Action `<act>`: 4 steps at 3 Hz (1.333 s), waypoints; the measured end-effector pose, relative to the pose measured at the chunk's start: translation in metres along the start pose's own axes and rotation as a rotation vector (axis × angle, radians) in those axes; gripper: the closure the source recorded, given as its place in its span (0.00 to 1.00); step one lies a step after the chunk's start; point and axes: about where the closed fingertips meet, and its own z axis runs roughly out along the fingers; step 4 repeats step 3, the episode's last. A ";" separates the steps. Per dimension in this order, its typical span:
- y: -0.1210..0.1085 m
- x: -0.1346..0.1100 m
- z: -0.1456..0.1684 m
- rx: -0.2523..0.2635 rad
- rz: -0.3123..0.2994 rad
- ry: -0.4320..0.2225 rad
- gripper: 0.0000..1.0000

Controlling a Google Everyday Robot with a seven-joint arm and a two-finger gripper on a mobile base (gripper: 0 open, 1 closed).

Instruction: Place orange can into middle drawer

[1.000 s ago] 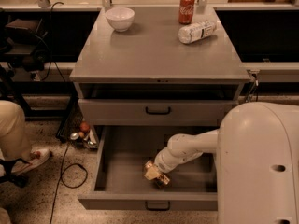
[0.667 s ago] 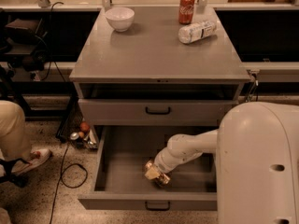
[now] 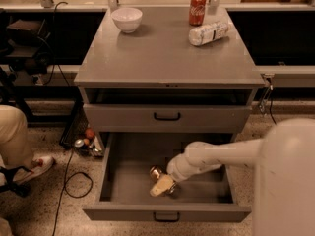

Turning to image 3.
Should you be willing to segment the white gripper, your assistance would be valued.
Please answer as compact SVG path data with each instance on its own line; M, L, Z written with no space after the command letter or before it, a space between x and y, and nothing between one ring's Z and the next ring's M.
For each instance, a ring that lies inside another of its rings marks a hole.
M152 197L158 197L163 194L172 194L175 188L175 182L182 182L196 174L197 168L191 165L188 158L180 153L173 157L167 164L167 174L161 174L153 177L153 186L150 189Z

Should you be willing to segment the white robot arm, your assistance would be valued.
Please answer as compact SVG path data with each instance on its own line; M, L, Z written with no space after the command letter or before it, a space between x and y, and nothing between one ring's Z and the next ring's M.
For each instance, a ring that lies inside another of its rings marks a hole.
M315 236L314 119L281 121L262 139L193 142L169 161L150 194L221 165L254 168L253 236Z

